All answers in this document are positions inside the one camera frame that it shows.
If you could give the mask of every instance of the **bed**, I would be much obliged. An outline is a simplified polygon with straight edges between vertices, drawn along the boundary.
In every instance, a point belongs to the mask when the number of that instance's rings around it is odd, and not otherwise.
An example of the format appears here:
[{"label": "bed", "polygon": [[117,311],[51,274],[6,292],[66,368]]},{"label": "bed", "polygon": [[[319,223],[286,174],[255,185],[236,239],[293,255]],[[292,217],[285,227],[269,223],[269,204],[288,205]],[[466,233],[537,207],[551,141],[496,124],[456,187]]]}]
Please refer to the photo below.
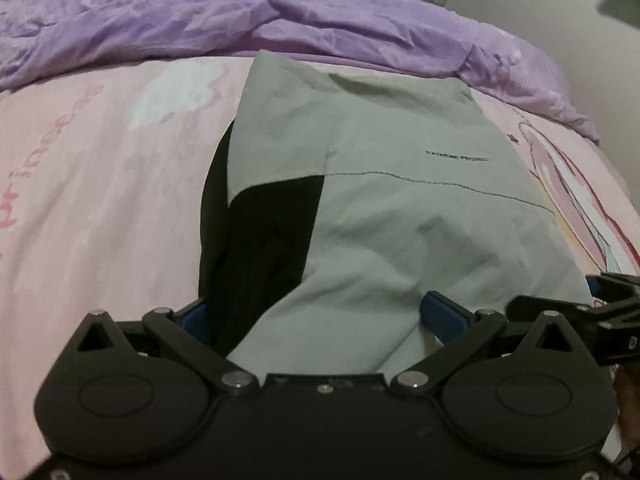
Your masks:
[{"label": "bed", "polygon": [[460,79],[575,273],[640,271],[640,217],[593,122],[544,53],[491,25],[417,0],[0,0],[0,30],[6,480],[47,455],[33,399],[89,310],[138,319],[197,297],[202,189],[261,49],[398,84]]}]

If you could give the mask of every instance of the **pink bedsheet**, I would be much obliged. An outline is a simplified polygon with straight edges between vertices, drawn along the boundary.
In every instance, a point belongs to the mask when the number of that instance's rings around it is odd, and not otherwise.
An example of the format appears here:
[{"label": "pink bedsheet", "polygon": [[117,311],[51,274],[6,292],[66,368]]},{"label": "pink bedsheet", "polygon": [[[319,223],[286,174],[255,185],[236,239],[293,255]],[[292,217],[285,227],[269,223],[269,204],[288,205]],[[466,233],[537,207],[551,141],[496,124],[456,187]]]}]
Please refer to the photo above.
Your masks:
[{"label": "pink bedsheet", "polygon": [[[251,63],[151,61],[0,95],[0,474],[8,480],[47,455],[34,396],[87,311],[137,319],[196,298],[202,187]],[[640,218],[590,141],[474,97],[548,196],[580,268],[638,273]]]}]

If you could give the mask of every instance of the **blue gripper pad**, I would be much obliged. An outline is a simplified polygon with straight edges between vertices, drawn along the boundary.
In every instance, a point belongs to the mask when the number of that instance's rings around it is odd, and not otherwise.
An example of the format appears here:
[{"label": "blue gripper pad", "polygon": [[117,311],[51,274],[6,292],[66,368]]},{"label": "blue gripper pad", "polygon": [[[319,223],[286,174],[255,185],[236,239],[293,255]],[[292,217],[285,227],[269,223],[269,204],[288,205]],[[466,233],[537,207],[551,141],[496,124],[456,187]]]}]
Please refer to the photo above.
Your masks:
[{"label": "blue gripper pad", "polygon": [[587,276],[587,285],[589,285],[589,291],[594,298],[599,298],[599,294],[602,293],[602,286],[600,285],[599,276]]},{"label": "blue gripper pad", "polygon": [[204,301],[180,318],[178,326],[203,344],[209,343],[210,326],[207,304]]},{"label": "blue gripper pad", "polygon": [[420,302],[420,319],[427,330],[447,344],[468,330],[475,316],[449,298],[428,292]]}]

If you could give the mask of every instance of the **triangular cutout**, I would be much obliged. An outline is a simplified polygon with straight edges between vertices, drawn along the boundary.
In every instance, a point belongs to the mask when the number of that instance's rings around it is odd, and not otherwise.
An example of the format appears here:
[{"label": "triangular cutout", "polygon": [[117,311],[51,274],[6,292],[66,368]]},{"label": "triangular cutout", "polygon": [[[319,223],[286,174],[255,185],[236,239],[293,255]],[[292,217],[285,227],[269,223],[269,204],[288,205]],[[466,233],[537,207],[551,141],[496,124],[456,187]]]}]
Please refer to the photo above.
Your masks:
[{"label": "triangular cutout", "polygon": [[538,348],[555,350],[557,352],[571,352],[569,342],[564,338],[560,328],[556,324],[547,325],[537,344]]},{"label": "triangular cutout", "polygon": [[79,352],[89,352],[92,350],[103,350],[112,348],[113,343],[109,339],[109,335],[104,327],[99,323],[94,323],[84,336],[84,339],[78,346]]}]

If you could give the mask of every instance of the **black cable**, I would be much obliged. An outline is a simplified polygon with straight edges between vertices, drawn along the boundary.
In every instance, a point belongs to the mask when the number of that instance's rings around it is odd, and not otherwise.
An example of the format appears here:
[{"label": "black cable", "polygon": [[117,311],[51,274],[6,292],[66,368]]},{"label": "black cable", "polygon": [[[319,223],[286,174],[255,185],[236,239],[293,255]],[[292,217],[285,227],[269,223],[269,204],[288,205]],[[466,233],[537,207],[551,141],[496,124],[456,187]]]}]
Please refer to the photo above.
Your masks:
[{"label": "black cable", "polygon": [[623,463],[625,463],[627,460],[631,458],[631,455],[633,455],[634,453],[637,453],[638,450],[640,450],[640,446],[636,446],[631,451],[629,451],[625,456],[623,456],[620,460],[616,462],[616,465],[622,465]]}]

